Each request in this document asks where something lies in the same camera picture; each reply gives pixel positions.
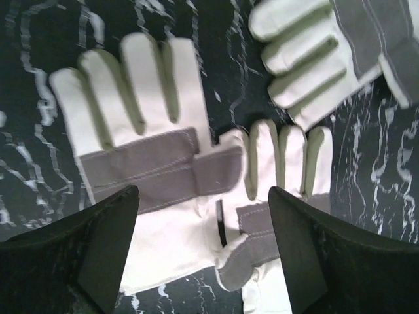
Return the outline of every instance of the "marble countertop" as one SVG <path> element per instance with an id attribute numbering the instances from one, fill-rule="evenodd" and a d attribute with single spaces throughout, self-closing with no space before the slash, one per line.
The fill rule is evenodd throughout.
<path id="1" fill-rule="evenodd" d="M 270 102 L 261 45 L 247 30 L 254 0 L 9 0 L 0 4 L 0 240 L 88 206 L 51 72 L 123 36 L 191 38 L 199 53 L 214 139 L 260 118 L 290 123 Z M 401 110 L 379 77 L 321 122 L 334 136 L 332 214 L 417 243 L 419 107 Z M 241 313 L 239 292 L 218 287 L 213 270 L 120 296 L 115 313 Z"/>

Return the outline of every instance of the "work glove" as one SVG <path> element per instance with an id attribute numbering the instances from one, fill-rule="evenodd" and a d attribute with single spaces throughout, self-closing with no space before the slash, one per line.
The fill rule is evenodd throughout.
<path id="1" fill-rule="evenodd" d="M 242 150 L 234 136 L 211 144 L 190 40 L 170 39 L 161 55 L 141 33 L 120 46 L 121 64 L 90 50 L 79 69 L 61 69 L 50 83 L 92 202 L 139 188 L 120 288 L 134 294 L 214 265 L 215 202 L 237 183 Z"/>
<path id="2" fill-rule="evenodd" d="M 242 139 L 247 176 L 223 196 L 227 245 L 216 261 L 217 278 L 225 290 L 242 289 L 244 313 L 291 313 L 268 191 L 279 186 L 330 212 L 331 132 L 318 127 L 306 138 L 299 127 L 286 126 L 277 136 L 268 120 Z"/>
<path id="3" fill-rule="evenodd" d="M 379 19 L 369 9 L 371 3 L 380 12 Z M 407 71 L 401 62 L 410 65 L 410 58 L 400 54 L 409 45 L 399 45 L 411 38 L 412 32 L 404 27 L 411 18 L 409 6 L 402 3 L 407 0 L 265 0 L 257 5 L 249 17 L 249 30 L 257 40 L 269 43 L 261 56 L 267 71 L 276 77 L 268 87 L 272 101 L 307 131 L 380 75 L 384 60 Z M 388 54 L 380 27 L 392 39 Z M 417 82 L 419 58 L 413 56 L 411 46 L 413 66 L 400 73 L 398 85 L 393 85 L 405 88 L 410 100 L 416 101 L 419 91 L 411 85 Z M 379 63 L 382 52 L 386 57 Z M 401 95 L 395 93 L 402 105 Z"/>

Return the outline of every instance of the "black plastic piece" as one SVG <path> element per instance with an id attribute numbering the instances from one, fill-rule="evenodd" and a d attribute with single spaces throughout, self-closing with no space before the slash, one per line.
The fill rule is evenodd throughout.
<path id="1" fill-rule="evenodd" d="M 113 313 L 138 204 L 129 186 L 0 243 L 0 313 Z"/>
<path id="2" fill-rule="evenodd" d="M 293 314 L 419 313 L 419 246 L 368 232 L 271 188 Z"/>

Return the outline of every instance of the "gray leather patch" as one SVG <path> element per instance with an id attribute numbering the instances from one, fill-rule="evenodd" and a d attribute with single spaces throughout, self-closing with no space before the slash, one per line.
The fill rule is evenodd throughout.
<path id="1" fill-rule="evenodd" d="M 242 170 L 242 163 L 236 163 L 234 160 L 241 158 L 241 155 L 241 148 L 233 147 L 219 154 L 195 158 L 192 168 L 196 178 L 197 194 L 213 195 L 231 190 L 236 185 Z"/>
<path id="2" fill-rule="evenodd" d="M 358 78 L 377 64 L 381 54 L 380 37 L 363 2 L 331 0 L 338 25 L 350 44 L 354 71 Z"/>
<path id="3" fill-rule="evenodd" d="M 95 201 L 122 187 L 139 189 L 138 213 L 148 213 L 200 195 L 226 192 L 237 183 L 241 148 L 195 158 L 199 153 L 194 128 L 146 138 L 81 157 Z"/>
<path id="4" fill-rule="evenodd" d="M 361 77 L 413 34 L 407 0 L 332 0 L 337 22 L 353 55 L 354 71 Z"/>
<path id="5" fill-rule="evenodd" d="M 227 260 L 219 272 L 228 291 L 242 288 L 251 278 L 253 268 L 280 257 L 268 203 L 237 208 L 240 233 L 249 237 Z"/>
<path id="6" fill-rule="evenodd" d="M 409 105 L 419 102 L 419 44 L 412 37 L 389 50 L 384 57 L 392 69 L 394 78 L 397 81 L 403 94 L 406 96 Z"/>

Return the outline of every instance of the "stitching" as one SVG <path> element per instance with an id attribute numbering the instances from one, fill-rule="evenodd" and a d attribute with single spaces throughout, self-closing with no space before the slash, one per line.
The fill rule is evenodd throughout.
<path id="1" fill-rule="evenodd" d="M 236 185 L 236 182 L 234 182 L 234 183 L 232 183 L 232 184 L 230 184 L 228 186 L 224 186 L 222 188 L 214 188 L 213 190 L 205 190 L 205 193 L 207 194 L 207 193 L 222 192 L 222 191 L 228 192 L 235 185 Z"/>
<path id="2" fill-rule="evenodd" d="M 249 237 L 250 237 L 250 239 L 253 239 L 251 236 L 255 236 L 257 234 L 269 234 L 269 233 L 272 233 L 273 231 L 274 231 L 274 229 L 271 228 L 271 229 L 268 229 L 268 230 L 265 230 L 265 231 L 251 232 L 251 233 L 249 233 Z"/>
<path id="3" fill-rule="evenodd" d="M 250 211 L 248 213 L 245 213 L 245 214 L 242 215 L 242 217 L 250 216 L 250 215 L 252 215 L 254 213 L 261 213 L 263 211 L 266 211 L 267 209 L 269 209 L 269 206 L 266 206 L 266 207 L 263 207 L 263 208 L 256 209 L 254 211 Z"/>
<path id="4" fill-rule="evenodd" d="M 142 176 L 142 175 L 146 176 L 146 175 L 148 175 L 148 174 L 150 174 L 150 173 L 152 173 L 152 172 L 159 171 L 159 170 L 163 170 L 163 169 L 165 169 L 165 168 L 169 168 L 169 167 L 175 166 L 175 165 L 176 165 L 176 164 L 178 164 L 179 162 L 183 162 L 183 161 L 185 161 L 185 160 L 186 160 L 186 159 L 188 159 L 188 158 L 189 158 L 189 157 L 182 157 L 182 158 L 180 158 L 180 159 L 178 159 L 178 160 L 175 160 L 174 162 L 171 162 L 170 164 L 166 164 L 166 165 L 164 165 L 164 166 L 161 166 L 161 167 L 158 167 L 158 168 L 154 168 L 154 169 L 152 169 L 152 170 L 147 170 L 147 171 L 144 171 L 144 172 L 138 173 L 137 175 L 133 175 L 133 176 L 128 177 L 128 178 L 126 178 L 126 179 L 121 179 L 121 180 L 113 181 L 113 182 L 111 182 L 111 183 L 107 183 L 107 184 L 101 184 L 101 186 L 107 186 L 107 185 L 109 185 L 109 184 L 118 184 L 118 183 L 123 183 L 123 182 L 126 182 L 126 181 L 130 180 L 130 179 L 136 179 L 136 178 L 138 178 L 138 177 L 140 177 L 140 176 Z"/>
<path id="5" fill-rule="evenodd" d="M 385 51 L 385 52 L 387 52 L 387 41 L 386 41 L 386 36 L 385 36 L 385 34 L 384 34 L 384 30 L 382 29 L 382 26 L 381 26 L 381 23 L 380 23 L 380 20 L 377 18 L 377 16 L 376 16 L 376 14 L 375 14 L 375 12 L 374 12 L 374 9 L 373 9 L 373 6 L 371 5 L 371 3 L 369 2 L 369 0 L 366 0 L 367 2 L 368 2 L 368 7 L 369 7 L 369 9 L 371 10 L 368 10 L 367 9 L 367 7 L 366 7 L 366 4 L 365 4 L 365 2 L 364 2 L 364 0 L 362 0 L 362 3 L 364 4 L 364 7 L 365 7 L 365 11 L 367 12 L 367 14 L 369 15 L 369 17 L 371 18 L 371 20 L 373 21 L 373 24 L 374 24 L 374 26 L 375 26 L 375 29 L 378 31 L 378 38 L 380 39 L 380 45 L 381 45 L 381 51 Z M 384 40 L 384 47 L 382 46 L 382 44 L 381 44 L 381 36 L 380 36 L 380 34 L 382 35 L 382 38 L 383 38 L 383 40 Z"/>
<path id="6" fill-rule="evenodd" d="M 177 169 L 167 170 L 167 171 L 163 171 L 163 172 L 160 172 L 160 173 L 155 173 L 153 175 L 149 175 L 147 177 L 142 177 L 142 178 L 136 180 L 136 183 L 139 182 L 139 181 L 142 181 L 144 179 L 150 179 L 150 178 L 153 178 L 153 177 L 159 177 L 159 176 L 165 175 L 167 173 L 178 172 L 178 171 L 187 170 L 187 169 L 190 169 L 190 168 L 191 168 L 191 166 L 183 166 L 183 167 L 180 167 L 180 168 L 177 168 Z M 107 186 L 105 188 L 98 188 L 95 192 L 96 193 L 97 192 L 103 192 L 103 191 L 106 191 L 106 190 L 108 190 L 110 188 L 116 187 L 116 186 L 121 185 L 121 184 L 124 184 L 124 183 L 127 183 L 127 181 L 124 181 L 124 182 L 121 182 L 121 183 L 115 183 L 115 184 L 114 183 L 109 183 L 110 185 L 107 184 Z"/>
<path id="7" fill-rule="evenodd" d="M 228 264 L 228 265 L 226 265 L 224 268 L 221 268 L 220 270 L 219 270 L 219 273 L 220 274 L 223 274 L 223 273 L 225 273 L 226 271 L 228 271 L 230 268 L 231 268 L 231 266 L 233 265 L 233 261 L 236 259 L 236 257 L 247 247 L 246 246 L 246 241 L 244 241 L 242 244 L 241 244 L 241 246 L 242 246 L 242 248 L 240 249 L 240 250 L 238 250 L 238 251 L 235 251 L 234 253 L 233 253 L 233 257 L 231 258 L 231 260 L 230 260 L 230 263 Z"/>
<path id="8" fill-rule="evenodd" d="M 341 21 L 341 19 L 340 19 L 339 11 L 338 11 L 338 9 L 337 9 L 337 6 L 336 6 L 336 2 L 335 2 L 335 0 L 332 0 L 332 2 L 333 2 L 334 6 L 335 6 L 335 8 L 336 8 L 335 12 L 336 12 L 336 16 L 337 16 L 337 22 L 338 22 L 338 24 L 340 25 L 340 29 L 341 29 L 341 30 L 342 30 L 342 32 L 344 33 L 345 37 L 347 38 L 347 40 L 348 40 L 349 44 L 350 44 L 350 45 L 351 45 L 351 47 L 352 47 L 352 51 L 354 52 L 354 59 L 355 59 L 355 66 L 356 66 L 356 69 L 357 69 L 358 73 L 361 73 L 361 70 L 359 70 L 358 59 L 357 59 L 357 56 L 356 56 L 356 51 L 355 51 L 355 45 L 354 45 L 354 42 L 352 41 L 352 38 L 349 36 L 348 32 L 346 31 L 346 29 L 345 29 L 345 28 L 344 28 L 344 26 L 342 25 L 342 21 Z"/>
<path id="9" fill-rule="evenodd" d="M 189 196 L 185 196 L 184 198 L 179 198 L 179 199 L 173 200 L 173 201 L 167 201 L 166 203 L 163 203 L 163 204 L 159 204 L 159 205 L 156 205 L 156 206 L 153 206 L 153 207 L 149 207 L 149 208 L 139 210 L 138 213 L 142 214 L 146 211 L 152 211 L 153 209 L 156 209 L 156 208 L 159 208 L 159 207 L 165 207 L 166 205 L 171 205 L 171 204 L 174 204 L 174 203 L 177 203 L 177 202 L 181 203 L 182 201 L 189 200 L 189 199 L 194 198 L 194 197 L 196 197 L 196 194 L 191 194 Z"/>
<path id="10" fill-rule="evenodd" d="M 250 212 L 245 213 L 245 214 L 241 214 L 241 215 L 238 214 L 238 226 L 239 226 L 239 230 L 240 231 L 243 231 L 243 218 L 244 217 L 250 216 L 250 215 L 252 215 L 254 213 L 262 213 L 263 211 L 266 211 L 267 209 L 269 209 L 269 206 L 266 206 L 266 207 L 263 207 L 263 208 L 260 208 L 260 209 L 256 209 L 254 211 L 250 211 Z"/>
<path id="11" fill-rule="evenodd" d="M 248 282 L 250 278 L 251 278 L 251 274 L 247 275 L 247 277 L 245 277 L 242 281 L 240 281 L 240 283 L 238 284 L 238 286 L 239 286 L 239 287 L 243 287 L 243 286 L 244 286 L 244 284 L 245 284 L 246 282 Z"/>
<path id="12" fill-rule="evenodd" d="M 279 254 L 275 254 L 275 255 L 272 255 L 272 256 L 265 257 L 265 258 L 261 258 L 260 260 L 257 260 L 256 262 L 254 262 L 254 264 L 258 264 L 258 263 L 260 263 L 260 262 L 265 262 L 265 261 L 267 261 L 267 260 L 270 260 L 271 258 L 273 258 L 273 259 L 277 259 L 277 258 L 279 258 L 279 257 L 280 257 L 280 255 L 279 255 Z"/>
<path id="13" fill-rule="evenodd" d="M 265 234 L 265 235 L 258 235 L 257 237 L 251 237 L 250 240 L 254 240 L 254 239 L 262 239 L 263 237 L 268 237 L 271 236 L 273 234 L 273 232 L 270 232 L 269 234 Z"/>
<path id="14" fill-rule="evenodd" d="M 403 84 L 401 84 L 401 80 L 400 80 L 399 75 L 397 74 L 397 69 L 394 66 L 393 60 L 390 58 L 390 55 L 389 54 L 386 54 L 386 55 L 388 57 L 386 59 L 387 59 L 389 65 L 390 65 L 390 67 L 393 69 L 394 77 L 395 77 L 395 80 L 397 81 L 397 83 L 399 84 L 399 88 L 405 92 L 407 101 L 411 104 L 412 103 L 412 99 L 410 98 L 409 93 L 407 93 L 407 91 L 405 90 L 405 87 L 403 86 Z"/>
<path id="15" fill-rule="evenodd" d="M 188 139 L 188 142 L 191 144 L 191 147 L 194 149 L 194 151 L 197 149 L 195 147 L 193 141 L 192 141 L 191 136 L 186 131 L 183 131 L 183 130 L 181 130 L 181 131 L 175 130 L 175 131 L 169 131 L 169 132 L 162 133 L 162 134 L 157 134 L 157 135 L 154 135 L 152 137 L 146 137 L 144 139 L 138 139 L 138 140 L 136 140 L 134 142 L 127 143 L 127 144 L 122 145 L 122 146 L 114 147 L 114 150 L 112 150 L 112 152 L 119 152 L 119 151 L 124 150 L 124 149 L 126 149 L 128 147 L 131 147 L 131 146 L 133 146 L 135 144 L 145 143 L 147 141 L 151 141 L 153 139 L 158 139 L 159 137 L 167 136 L 167 134 L 172 134 L 172 133 L 176 133 L 176 134 L 181 134 L 182 133 L 182 134 L 185 134 L 186 137 L 187 137 L 187 139 Z M 92 154 L 86 155 L 86 157 L 83 156 L 82 158 L 83 158 L 83 160 L 89 160 L 89 159 L 92 159 L 92 158 L 95 158 L 95 157 L 98 157 L 98 156 L 103 156 L 103 155 L 106 155 L 106 154 L 109 154 L 109 152 L 105 152 L 105 151 L 102 151 L 102 152 L 94 152 Z"/>

